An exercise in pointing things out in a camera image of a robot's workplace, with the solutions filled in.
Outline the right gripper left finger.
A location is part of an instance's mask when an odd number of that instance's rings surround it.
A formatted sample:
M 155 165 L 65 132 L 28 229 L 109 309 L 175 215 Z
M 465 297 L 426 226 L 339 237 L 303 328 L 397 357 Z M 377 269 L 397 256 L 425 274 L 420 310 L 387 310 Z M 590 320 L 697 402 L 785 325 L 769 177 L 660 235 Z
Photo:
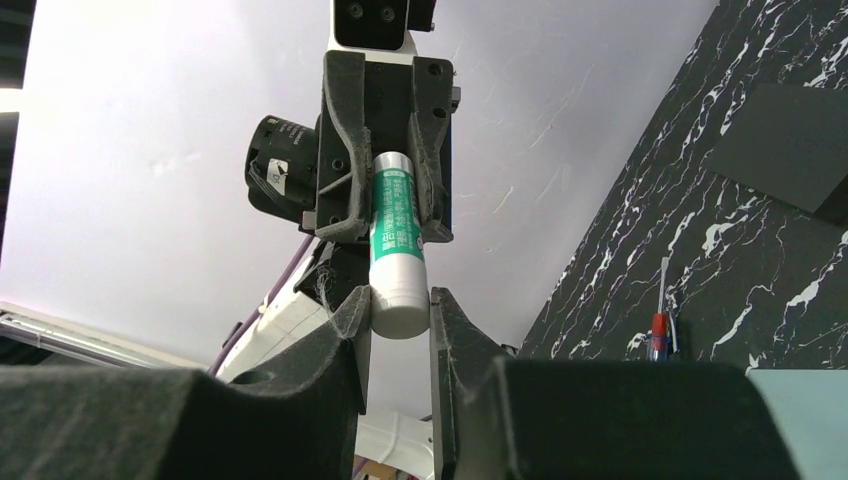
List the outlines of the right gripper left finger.
M 366 408 L 371 292 L 222 382 L 189 369 L 1 371 L 5 479 L 347 479 Z

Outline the teal paper envelope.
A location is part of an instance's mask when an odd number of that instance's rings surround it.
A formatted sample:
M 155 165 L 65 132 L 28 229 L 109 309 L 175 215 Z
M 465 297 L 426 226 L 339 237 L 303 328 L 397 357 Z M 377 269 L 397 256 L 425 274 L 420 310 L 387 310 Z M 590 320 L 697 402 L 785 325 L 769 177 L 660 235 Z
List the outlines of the teal paper envelope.
M 847 372 L 751 370 L 803 479 L 847 477 Z

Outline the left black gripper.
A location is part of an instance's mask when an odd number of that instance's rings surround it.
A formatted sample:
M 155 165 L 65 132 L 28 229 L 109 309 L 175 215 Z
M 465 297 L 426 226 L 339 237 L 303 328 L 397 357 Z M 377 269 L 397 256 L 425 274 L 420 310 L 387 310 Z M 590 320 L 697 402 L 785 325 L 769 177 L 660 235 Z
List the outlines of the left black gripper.
M 315 125 L 267 116 L 257 126 L 245 160 L 248 200 L 323 240 L 358 240 L 372 221 L 375 159 L 399 152 L 413 164 L 423 241 L 449 243 L 459 100 L 446 59 L 415 56 L 402 65 L 329 51 Z

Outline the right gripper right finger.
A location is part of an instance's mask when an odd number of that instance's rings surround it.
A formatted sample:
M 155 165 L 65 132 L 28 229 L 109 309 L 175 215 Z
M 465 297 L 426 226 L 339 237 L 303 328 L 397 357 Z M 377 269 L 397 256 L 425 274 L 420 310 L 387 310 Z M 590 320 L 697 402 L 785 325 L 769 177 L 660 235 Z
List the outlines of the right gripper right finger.
M 796 479 L 754 384 L 715 363 L 516 358 L 431 292 L 439 479 Z

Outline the green white marker pen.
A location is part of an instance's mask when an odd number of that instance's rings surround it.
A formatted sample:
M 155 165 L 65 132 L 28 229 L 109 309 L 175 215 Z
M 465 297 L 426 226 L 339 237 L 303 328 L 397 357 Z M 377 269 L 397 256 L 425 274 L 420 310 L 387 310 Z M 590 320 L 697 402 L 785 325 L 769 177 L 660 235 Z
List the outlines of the green white marker pen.
M 371 326 L 406 340 L 429 328 L 430 298 L 412 160 L 400 152 L 374 158 L 369 230 Z

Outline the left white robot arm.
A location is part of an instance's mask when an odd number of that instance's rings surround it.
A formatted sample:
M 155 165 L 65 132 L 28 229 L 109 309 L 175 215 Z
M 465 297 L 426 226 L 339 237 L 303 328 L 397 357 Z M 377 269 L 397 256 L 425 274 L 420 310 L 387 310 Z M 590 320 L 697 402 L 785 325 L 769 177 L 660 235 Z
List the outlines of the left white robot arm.
M 446 59 L 400 62 L 332 51 L 314 127 L 267 116 L 249 144 L 246 183 L 258 210 L 296 223 L 299 251 L 283 278 L 226 343 L 216 374 L 233 380 L 326 325 L 366 270 L 395 254 L 421 259 L 448 243 L 451 116 L 460 102 Z

